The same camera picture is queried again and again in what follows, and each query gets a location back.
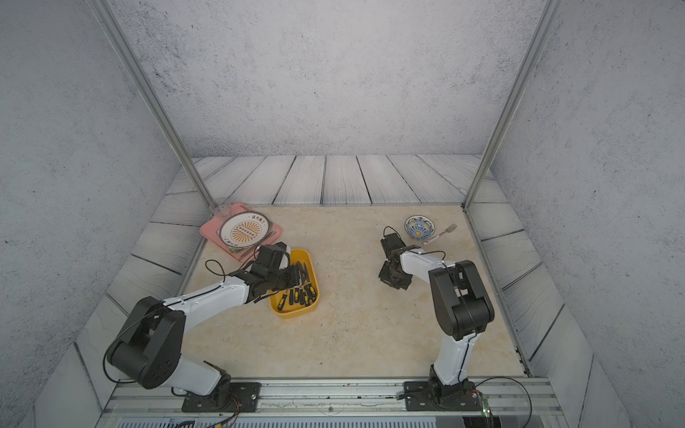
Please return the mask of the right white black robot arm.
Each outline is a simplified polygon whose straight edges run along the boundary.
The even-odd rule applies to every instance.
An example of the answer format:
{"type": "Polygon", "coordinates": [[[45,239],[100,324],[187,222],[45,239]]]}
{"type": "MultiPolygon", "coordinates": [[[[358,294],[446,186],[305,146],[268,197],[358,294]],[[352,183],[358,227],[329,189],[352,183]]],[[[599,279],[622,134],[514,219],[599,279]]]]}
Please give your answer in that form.
{"type": "Polygon", "coordinates": [[[467,369],[476,343],[495,310],[474,262],[445,260],[442,251],[424,251],[406,245],[396,232],[384,235],[385,262],[379,279],[394,289],[406,290],[414,279],[430,286],[433,310],[443,338],[431,368],[434,384],[442,388],[467,383],[467,369]]]}

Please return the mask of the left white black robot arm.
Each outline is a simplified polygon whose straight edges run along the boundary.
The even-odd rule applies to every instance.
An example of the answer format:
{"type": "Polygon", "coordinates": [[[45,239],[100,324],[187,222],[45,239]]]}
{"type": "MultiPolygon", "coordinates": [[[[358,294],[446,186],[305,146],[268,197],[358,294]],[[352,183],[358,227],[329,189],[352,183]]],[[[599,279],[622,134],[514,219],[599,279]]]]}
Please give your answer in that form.
{"type": "Polygon", "coordinates": [[[283,242],[260,246],[255,260],[220,276],[219,283],[190,294],[138,301],[105,351],[103,364],[148,390],[164,386],[201,397],[217,391],[230,376],[208,362],[183,357],[186,333],[222,312],[294,288],[301,279],[291,248],[283,242]]]}

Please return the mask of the yellow plastic storage box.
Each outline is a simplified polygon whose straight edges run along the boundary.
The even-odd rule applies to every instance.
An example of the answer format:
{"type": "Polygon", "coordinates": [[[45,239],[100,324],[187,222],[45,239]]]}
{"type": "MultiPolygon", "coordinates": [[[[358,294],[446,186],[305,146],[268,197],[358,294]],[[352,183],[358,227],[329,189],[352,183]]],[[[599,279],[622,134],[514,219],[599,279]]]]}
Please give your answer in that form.
{"type": "Polygon", "coordinates": [[[291,260],[292,265],[299,269],[300,284],[269,298],[271,310],[282,319],[312,312],[321,296],[310,253],[303,249],[293,249],[291,260]]]}

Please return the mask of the blue patterned small bowl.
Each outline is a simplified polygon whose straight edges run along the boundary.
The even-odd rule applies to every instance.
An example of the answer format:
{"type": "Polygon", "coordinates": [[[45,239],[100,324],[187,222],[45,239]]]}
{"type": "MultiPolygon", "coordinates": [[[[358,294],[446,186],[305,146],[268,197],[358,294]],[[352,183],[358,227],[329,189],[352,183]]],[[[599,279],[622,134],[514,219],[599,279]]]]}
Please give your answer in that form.
{"type": "Polygon", "coordinates": [[[435,223],[423,215],[412,215],[404,222],[407,235],[418,241],[426,241],[435,235],[435,223]]]}

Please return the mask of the white plate orange sunburst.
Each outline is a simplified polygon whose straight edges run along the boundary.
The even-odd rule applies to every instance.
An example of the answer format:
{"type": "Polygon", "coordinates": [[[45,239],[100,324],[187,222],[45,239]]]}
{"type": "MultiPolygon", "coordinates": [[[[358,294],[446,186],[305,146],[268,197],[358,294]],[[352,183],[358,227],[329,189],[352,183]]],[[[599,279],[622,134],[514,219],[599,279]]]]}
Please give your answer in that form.
{"type": "Polygon", "coordinates": [[[270,222],[259,212],[242,212],[227,219],[219,229],[219,238],[231,248],[246,248],[263,241],[270,222]]]}

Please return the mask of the pink square tray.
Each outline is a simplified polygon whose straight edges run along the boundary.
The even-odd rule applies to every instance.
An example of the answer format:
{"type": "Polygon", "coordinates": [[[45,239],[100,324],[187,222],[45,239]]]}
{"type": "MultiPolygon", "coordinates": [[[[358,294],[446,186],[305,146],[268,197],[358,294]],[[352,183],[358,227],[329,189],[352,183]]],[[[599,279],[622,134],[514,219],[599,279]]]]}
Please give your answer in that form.
{"type": "Polygon", "coordinates": [[[243,203],[233,203],[201,226],[200,234],[233,259],[254,258],[262,244],[274,244],[283,233],[280,225],[243,203]]]}

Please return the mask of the silver fork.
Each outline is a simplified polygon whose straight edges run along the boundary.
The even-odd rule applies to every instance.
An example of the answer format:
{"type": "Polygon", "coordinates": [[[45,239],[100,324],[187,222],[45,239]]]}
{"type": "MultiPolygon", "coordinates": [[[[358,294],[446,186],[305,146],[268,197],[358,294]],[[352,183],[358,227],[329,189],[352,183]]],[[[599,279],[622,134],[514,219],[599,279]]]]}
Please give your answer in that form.
{"type": "Polygon", "coordinates": [[[449,233],[452,233],[456,228],[457,228],[456,224],[451,224],[445,230],[443,230],[441,233],[438,233],[438,234],[432,236],[431,238],[425,240],[424,242],[422,242],[422,244],[423,245],[431,244],[432,242],[436,241],[437,239],[439,239],[443,235],[447,235],[449,233]]]}

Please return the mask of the clear drinking glass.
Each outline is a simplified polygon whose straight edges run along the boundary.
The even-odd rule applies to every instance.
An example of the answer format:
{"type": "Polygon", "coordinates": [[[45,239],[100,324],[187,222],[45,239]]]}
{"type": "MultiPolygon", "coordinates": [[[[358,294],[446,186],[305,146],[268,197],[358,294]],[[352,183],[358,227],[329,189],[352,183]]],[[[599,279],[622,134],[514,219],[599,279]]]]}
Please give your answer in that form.
{"type": "Polygon", "coordinates": [[[223,199],[220,201],[217,201],[217,214],[219,216],[229,216],[232,212],[232,203],[230,203],[229,199],[223,199]]]}

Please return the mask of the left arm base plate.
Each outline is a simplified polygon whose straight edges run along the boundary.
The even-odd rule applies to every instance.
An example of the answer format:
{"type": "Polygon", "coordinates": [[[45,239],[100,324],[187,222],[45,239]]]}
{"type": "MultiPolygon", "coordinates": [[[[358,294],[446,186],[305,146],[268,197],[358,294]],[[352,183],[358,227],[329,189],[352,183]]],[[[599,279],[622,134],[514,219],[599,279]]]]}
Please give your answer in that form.
{"type": "Polygon", "coordinates": [[[188,393],[181,407],[183,413],[254,413],[260,389],[256,382],[222,382],[207,396],[188,393]]]}

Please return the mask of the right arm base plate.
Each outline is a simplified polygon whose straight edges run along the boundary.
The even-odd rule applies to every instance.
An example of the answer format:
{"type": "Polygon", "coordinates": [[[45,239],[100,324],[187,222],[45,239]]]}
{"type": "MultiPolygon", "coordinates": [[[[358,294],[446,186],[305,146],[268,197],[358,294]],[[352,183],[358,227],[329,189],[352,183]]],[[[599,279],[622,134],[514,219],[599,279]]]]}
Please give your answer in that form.
{"type": "Polygon", "coordinates": [[[403,401],[410,412],[483,410],[475,384],[469,380],[455,385],[444,385],[433,378],[405,382],[395,399],[403,401]]]}

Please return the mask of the aluminium mounting rail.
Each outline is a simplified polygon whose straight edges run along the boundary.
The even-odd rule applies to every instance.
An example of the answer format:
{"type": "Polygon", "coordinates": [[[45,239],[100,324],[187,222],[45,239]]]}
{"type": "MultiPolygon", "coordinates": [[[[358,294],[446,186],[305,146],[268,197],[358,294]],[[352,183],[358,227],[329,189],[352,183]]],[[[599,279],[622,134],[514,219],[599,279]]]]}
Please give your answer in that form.
{"type": "Polygon", "coordinates": [[[448,401],[411,378],[233,381],[226,408],[190,412],[178,392],[115,388],[99,427],[566,427],[545,378],[476,379],[448,401]]]}

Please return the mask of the left aluminium frame post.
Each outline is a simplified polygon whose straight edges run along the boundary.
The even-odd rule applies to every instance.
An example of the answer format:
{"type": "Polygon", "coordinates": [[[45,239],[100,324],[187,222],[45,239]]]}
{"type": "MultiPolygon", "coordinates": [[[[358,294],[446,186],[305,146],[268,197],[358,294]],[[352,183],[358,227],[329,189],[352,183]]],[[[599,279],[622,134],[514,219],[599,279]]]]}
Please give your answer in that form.
{"type": "Polygon", "coordinates": [[[219,211],[219,206],[212,198],[207,186],[204,183],[197,167],[189,155],[187,148],[183,145],[178,132],[175,130],[169,115],[163,108],[160,99],[146,73],[144,72],[139,60],[133,52],[128,39],[126,38],[121,26],[116,20],[116,17],[108,3],[103,0],[89,0],[88,6],[94,13],[96,19],[100,23],[105,36],[109,40],[117,57],[121,60],[126,68],[128,75],[134,81],[139,94],[142,96],[146,107],[152,114],[156,123],[162,130],[167,143],[171,150],[178,158],[183,170],[187,173],[191,183],[200,194],[203,202],[212,213],[219,211]]]}

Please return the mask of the aluminium frame post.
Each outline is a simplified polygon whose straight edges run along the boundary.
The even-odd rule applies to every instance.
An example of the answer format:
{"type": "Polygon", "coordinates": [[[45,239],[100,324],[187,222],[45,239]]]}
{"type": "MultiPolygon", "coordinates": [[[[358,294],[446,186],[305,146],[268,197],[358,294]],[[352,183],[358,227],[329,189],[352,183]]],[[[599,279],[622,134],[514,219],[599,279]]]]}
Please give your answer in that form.
{"type": "Polygon", "coordinates": [[[533,75],[536,64],[540,61],[549,34],[552,32],[556,19],[558,19],[563,3],[561,0],[549,0],[543,8],[542,16],[539,19],[535,32],[533,32],[533,38],[524,54],[516,79],[509,91],[508,98],[499,115],[492,135],[485,146],[466,199],[462,203],[463,212],[469,212],[471,206],[476,202],[476,196],[485,181],[488,170],[492,167],[499,148],[501,148],[508,127],[516,114],[524,92],[526,92],[526,85],[533,75]]]}
{"type": "Polygon", "coordinates": [[[103,0],[89,0],[88,6],[94,13],[96,19],[100,23],[105,36],[109,40],[117,57],[121,60],[126,68],[128,75],[134,81],[139,94],[142,96],[146,107],[152,114],[156,123],[162,130],[167,143],[171,150],[178,158],[183,170],[187,173],[191,183],[200,194],[203,202],[212,213],[219,211],[219,206],[212,198],[207,186],[204,183],[197,167],[189,155],[187,148],[183,145],[178,132],[175,130],[169,115],[163,108],[160,99],[146,73],[144,72],[139,60],[133,52],[128,39],[126,38],[121,26],[116,20],[116,17],[108,3],[103,0]]]}

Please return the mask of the right aluminium frame post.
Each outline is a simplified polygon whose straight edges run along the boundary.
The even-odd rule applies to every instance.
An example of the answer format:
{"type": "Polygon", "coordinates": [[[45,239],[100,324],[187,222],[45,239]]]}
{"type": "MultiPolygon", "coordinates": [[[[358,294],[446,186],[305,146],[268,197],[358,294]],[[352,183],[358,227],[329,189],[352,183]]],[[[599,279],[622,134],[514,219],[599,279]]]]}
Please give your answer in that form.
{"type": "Polygon", "coordinates": [[[471,206],[476,202],[476,196],[485,181],[488,170],[492,167],[499,148],[501,148],[508,127],[516,114],[524,92],[526,92],[526,85],[533,75],[536,64],[540,61],[549,34],[552,32],[556,19],[558,19],[563,3],[561,0],[549,0],[543,8],[542,16],[539,19],[535,32],[533,32],[533,38],[524,54],[516,79],[509,91],[508,98],[499,115],[492,135],[485,146],[466,199],[462,203],[463,212],[469,212],[471,206]]]}

